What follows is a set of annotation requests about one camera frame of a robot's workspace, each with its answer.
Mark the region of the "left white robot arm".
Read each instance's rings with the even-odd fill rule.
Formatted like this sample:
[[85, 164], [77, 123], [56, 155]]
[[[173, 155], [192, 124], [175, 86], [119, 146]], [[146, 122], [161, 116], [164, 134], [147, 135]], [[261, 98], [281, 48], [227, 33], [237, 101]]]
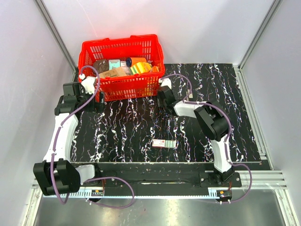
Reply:
[[73, 136], [81, 113], [104, 111], [104, 93], [96, 91], [95, 84], [96, 81], [63, 85], [63, 95], [54, 110], [55, 129], [49, 149], [43, 161], [33, 166], [33, 173], [45, 196], [75, 193], [86, 181], [91, 186], [101, 183], [102, 175], [93, 164], [74, 167], [70, 162]]

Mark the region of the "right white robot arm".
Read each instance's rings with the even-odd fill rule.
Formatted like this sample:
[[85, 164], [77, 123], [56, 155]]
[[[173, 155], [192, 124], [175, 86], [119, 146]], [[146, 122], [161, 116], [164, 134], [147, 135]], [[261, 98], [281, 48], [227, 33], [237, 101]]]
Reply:
[[168, 86], [160, 87], [157, 97], [159, 105], [170, 114], [197, 119], [203, 134], [210, 140], [213, 149], [214, 172], [211, 177], [218, 186], [227, 185], [234, 174], [229, 148], [231, 124], [219, 102], [177, 100]]

